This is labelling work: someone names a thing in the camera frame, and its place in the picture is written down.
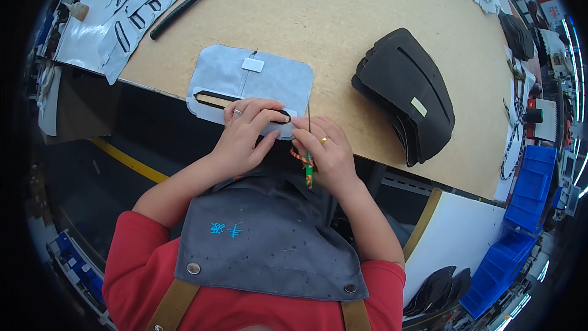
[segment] brown apron strap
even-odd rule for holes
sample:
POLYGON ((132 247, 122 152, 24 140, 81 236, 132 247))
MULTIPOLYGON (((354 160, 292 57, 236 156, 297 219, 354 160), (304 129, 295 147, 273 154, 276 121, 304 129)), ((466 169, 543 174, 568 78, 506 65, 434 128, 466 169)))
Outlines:
POLYGON ((198 289, 200 285, 174 278, 151 317, 146 331, 176 331, 198 289))
POLYGON ((355 302, 341 302, 345 331, 371 331, 368 310, 363 299, 355 302))
MULTIPOLYGON (((200 285, 173 279, 172 284, 157 306, 146 331, 176 331, 200 285)), ((363 299, 341 302, 345 331, 371 331, 368 312, 363 299)))

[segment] hand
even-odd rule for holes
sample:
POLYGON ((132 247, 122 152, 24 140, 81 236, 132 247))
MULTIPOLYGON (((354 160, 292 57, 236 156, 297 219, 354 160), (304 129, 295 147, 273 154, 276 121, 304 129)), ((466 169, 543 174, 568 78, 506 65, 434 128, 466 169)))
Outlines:
POLYGON ((296 138, 292 144, 301 156, 305 156, 306 151, 311 153, 318 171, 317 183, 338 200, 354 192, 361 180, 355 173, 353 151, 341 127, 326 116, 311 118, 312 134, 308 132, 308 116, 292 118, 292 124, 298 128, 292 130, 296 138))
POLYGON ((224 132, 209 157, 225 179, 244 174, 261 163, 280 132, 268 133, 257 147, 255 142, 269 122, 287 121, 286 116, 276 111, 283 107, 276 100, 250 98, 224 108, 224 132))

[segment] metal snap button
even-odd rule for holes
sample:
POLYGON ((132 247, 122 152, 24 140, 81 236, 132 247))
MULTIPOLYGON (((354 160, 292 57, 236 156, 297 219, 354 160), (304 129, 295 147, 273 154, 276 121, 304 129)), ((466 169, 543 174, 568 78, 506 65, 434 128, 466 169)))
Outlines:
POLYGON ((200 272, 200 265, 194 262, 187 264, 187 271, 193 275, 198 275, 200 272))
POLYGON ((344 289, 348 293, 354 293, 357 291, 357 287, 354 284, 347 284, 347 285, 345 285, 344 289))

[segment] gray apron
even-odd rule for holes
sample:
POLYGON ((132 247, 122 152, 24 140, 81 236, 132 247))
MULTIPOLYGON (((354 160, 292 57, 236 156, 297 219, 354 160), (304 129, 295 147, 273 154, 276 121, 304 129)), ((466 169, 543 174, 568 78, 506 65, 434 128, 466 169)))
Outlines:
POLYGON ((313 191, 302 174, 257 171, 192 199, 174 276, 300 298, 367 298, 357 253, 329 226, 330 207, 313 191))

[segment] person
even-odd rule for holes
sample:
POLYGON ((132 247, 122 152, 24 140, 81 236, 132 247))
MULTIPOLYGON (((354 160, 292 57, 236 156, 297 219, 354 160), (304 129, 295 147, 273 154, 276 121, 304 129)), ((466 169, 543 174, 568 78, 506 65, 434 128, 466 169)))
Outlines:
POLYGON ((284 121, 283 107, 233 102, 214 150, 120 215, 102 288, 120 331, 401 329, 402 249, 357 177, 341 127, 324 116, 310 125, 292 118, 292 144, 316 167, 312 189, 302 169, 258 167, 279 132, 257 144, 258 136, 284 121), (330 228, 316 183, 349 219, 361 263, 330 228))

